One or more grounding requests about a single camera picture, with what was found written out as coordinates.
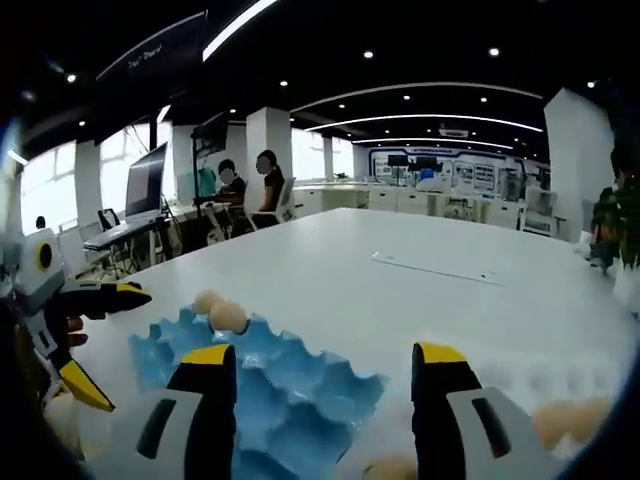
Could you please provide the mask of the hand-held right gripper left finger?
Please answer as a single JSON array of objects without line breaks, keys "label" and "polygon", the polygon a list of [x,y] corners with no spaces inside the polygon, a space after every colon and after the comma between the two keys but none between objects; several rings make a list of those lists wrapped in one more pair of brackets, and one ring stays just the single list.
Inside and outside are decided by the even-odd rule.
[{"label": "hand-held right gripper left finger", "polygon": [[136,479],[229,479],[236,435],[236,355],[230,344],[186,354],[163,389],[137,406]]}]

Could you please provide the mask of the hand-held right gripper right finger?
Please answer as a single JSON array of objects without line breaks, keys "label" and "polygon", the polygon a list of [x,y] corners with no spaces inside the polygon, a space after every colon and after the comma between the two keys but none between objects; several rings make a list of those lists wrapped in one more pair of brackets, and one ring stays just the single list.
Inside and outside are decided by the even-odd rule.
[{"label": "hand-held right gripper right finger", "polygon": [[555,460],[529,415],[484,388],[453,347],[412,351],[412,432],[419,479],[553,479]]}]

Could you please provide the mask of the person's left hand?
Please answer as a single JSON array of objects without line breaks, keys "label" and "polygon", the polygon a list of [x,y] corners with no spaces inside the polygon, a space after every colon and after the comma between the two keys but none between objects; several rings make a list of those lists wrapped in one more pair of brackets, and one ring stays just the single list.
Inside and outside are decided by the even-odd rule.
[{"label": "person's left hand", "polygon": [[81,317],[69,317],[67,319],[66,332],[70,348],[82,346],[88,341],[88,335],[84,332],[84,322]]}]

